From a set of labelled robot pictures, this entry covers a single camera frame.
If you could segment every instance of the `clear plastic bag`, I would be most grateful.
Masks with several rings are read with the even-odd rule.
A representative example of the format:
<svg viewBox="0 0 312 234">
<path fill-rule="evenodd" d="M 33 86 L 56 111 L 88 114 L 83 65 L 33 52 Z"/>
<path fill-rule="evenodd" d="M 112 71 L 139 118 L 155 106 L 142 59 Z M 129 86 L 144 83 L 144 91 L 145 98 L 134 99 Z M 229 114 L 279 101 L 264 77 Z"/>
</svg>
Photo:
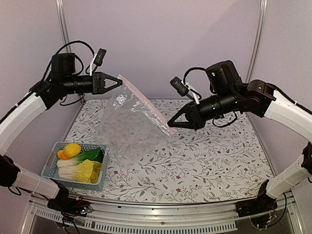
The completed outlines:
<svg viewBox="0 0 312 234">
<path fill-rule="evenodd" d="M 111 97 L 95 140 L 112 150 L 120 166 L 129 166 L 176 132 L 159 110 L 127 79 Z"/>
</svg>

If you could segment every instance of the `table surface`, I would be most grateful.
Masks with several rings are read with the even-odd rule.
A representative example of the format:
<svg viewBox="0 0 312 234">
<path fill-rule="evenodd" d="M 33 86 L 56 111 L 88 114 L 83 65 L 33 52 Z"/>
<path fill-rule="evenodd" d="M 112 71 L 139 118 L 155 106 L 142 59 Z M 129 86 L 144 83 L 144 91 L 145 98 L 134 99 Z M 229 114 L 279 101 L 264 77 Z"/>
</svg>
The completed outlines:
<svg viewBox="0 0 312 234">
<path fill-rule="evenodd" d="M 188 100 L 151 100 L 170 119 Z M 94 143 L 108 100 L 87 101 L 65 141 Z M 216 124 L 233 119 L 228 114 Z M 152 203 L 227 201 L 256 196 L 273 176 L 245 114 L 226 127 L 208 121 L 194 131 L 178 129 L 176 138 L 157 145 L 138 162 L 122 167 L 110 158 L 103 191 L 72 189 L 92 197 Z"/>
</svg>

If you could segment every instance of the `metal frame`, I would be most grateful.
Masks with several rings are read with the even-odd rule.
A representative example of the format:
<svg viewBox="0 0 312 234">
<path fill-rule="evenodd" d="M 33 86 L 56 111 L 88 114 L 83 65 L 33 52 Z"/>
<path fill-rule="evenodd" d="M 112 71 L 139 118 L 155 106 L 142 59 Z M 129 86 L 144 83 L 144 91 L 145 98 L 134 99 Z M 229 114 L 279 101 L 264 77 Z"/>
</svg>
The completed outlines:
<svg viewBox="0 0 312 234">
<path fill-rule="evenodd" d="M 294 231 L 302 234 L 304 231 L 293 195 L 287 192 L 286 196 Z M 138 233 L 142 234 L 178 234 L 187 233 L 186 230 L 192 230 L 193 234 L 197 234 L 205 233 L 206 228 L 211 230 L 206 233 L 224 233 L 236 229 L 235 221 L 250 218 L 249 216 L 238 217 L 235 211 L 236 201 L 201 204 L 145 204 L 86 199 L 91 202 L 94 211 L 86 218 L 76 217 L 77 226 L 105 233 L 125 233 L 121 229 L 129 229 L 132 233 L 138 230 Z M 279 197 L 277 203 L 278 210 L 283 210 L 284 197 Z M 35 195 L 31 197 L 22 234 L 30 232 L 35 215 L 61 222 L 61 214 L 48 209 L 46 204 L 47 201 L 42 197 Z"/>
<path fill-rule="evenodd" d="M 253 45 L 252 57 L 250 59 L 248 72 L 246 76 L 246 81 L 245 81 L 246 83 L 249 83 L 251 81 L 253 73 L 254 73 L 254 68 L 255 68 L 256 61 L 257 61 L 262 33 L 264 29 L 264 22 L 265 22 L 265 16 L 267 13 L 267 7 L 268 7 L 268 0 L 261 0 L 257 33 L 256 33 L 254 45 Z"/>
<path fill-rule="evenodd" d="M 63 43 L 67 44 L 69 43 L 69 37 L 68 37 L 68 31 L 67 31 L 67 25 L 66 25 L 66 19 L 65 19 L 65 12 L 64 12 L 64 5 L 63 0 L 56 0 L 57 5 L 57 12 L 58 12 L 58 22 L 60 27 L 60 33 L 62 35 Z M 71 46 L 68 45 L 65 48 L 67 53 L 71 53 Z"/>
</svg>

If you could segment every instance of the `blue plastic basket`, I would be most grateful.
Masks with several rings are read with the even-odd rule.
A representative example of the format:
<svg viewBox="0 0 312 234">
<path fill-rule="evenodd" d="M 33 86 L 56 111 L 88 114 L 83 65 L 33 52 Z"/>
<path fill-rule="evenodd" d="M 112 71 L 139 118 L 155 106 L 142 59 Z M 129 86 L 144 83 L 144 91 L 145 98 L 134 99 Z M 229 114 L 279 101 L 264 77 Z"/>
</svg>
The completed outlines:
<svg viewBox="0 0 312 234">
<path fill-rule="evenodd" d="M 96 184 L 92 183 L 83 183 L 83 182 L 76 182 L 70 181 L 66 179 L 61 179 L 59 177 L 59 169 L 57 167 L 58 158 L 58 151 L 63 150 L 65 146 L 69 144 L 69 142 L 56 142 L 44 164 L 44 167 L 41 171 L 41 176 L 45 178 L 52 178 L 63 184 L 67 188 L 76 188 L 76 189 L 86 189 L 86 190 L 94 190 L 94 191 L 102 191 L 103 190 L 103 183 L 105 178 L 106 169 L 109 163 L 109 156 L 108 156 L 108 148 L 105 145 L 95 145 L 95 144 L 80 144 L 81 152 L 86 152 L 89 150 L 94 150 L 97 148 L 101 148 L 104 152 L 104 159 L 102 162 L 102 168 L 100 174 L 98 176 L 98 181 Z"/>
</svg>

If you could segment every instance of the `purple wall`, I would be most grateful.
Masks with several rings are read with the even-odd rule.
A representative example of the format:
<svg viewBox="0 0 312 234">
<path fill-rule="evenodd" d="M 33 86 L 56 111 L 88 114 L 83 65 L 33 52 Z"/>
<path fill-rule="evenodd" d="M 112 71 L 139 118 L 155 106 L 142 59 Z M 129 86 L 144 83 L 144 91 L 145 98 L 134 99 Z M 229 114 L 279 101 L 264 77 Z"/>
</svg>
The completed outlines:
<svg viewBox="0 0 312 234">
<path fill-rule="evenodd" d="M 276 84 L 286 94 L 312 109 L 312 2 L 269 1 L 264 34 L 253 75 Z M 302 153 L 307 141 L 286 127 L 252 117 L 274 167 L 281 172 Z M 311 233 L 312 186 L 307 181 L 293 189 L 307 233 Z"/>
<path fill-rule="evenodd" d="M 193 66 L 231 59 L 245 78 L 260 1 L 67 0 L 64 8 L 71 39 L 107 49 L 100 71 L 123 75 L 149 98 L 178 98 L 169 81 Z M 75 51 L 90 62 L 85 49 Z M 189 81 L 210 94 L 204 72 Z"/>
<path fill-rule="evenodd" d="M 62 40 L 55 1 L 1 1 L 0 22 L 0 116 L 3 116 L 42 78 Z M 67 108 L 54 106 L 25 129 L 7 155 L 24 168 L 40 173 L 48 152 L 63 138 L 78 108 L 79 104 Z M 0 197 L 0 233 L 18 233 L 29 195 L 17 197 L 1 187 Z"/>
</svg>

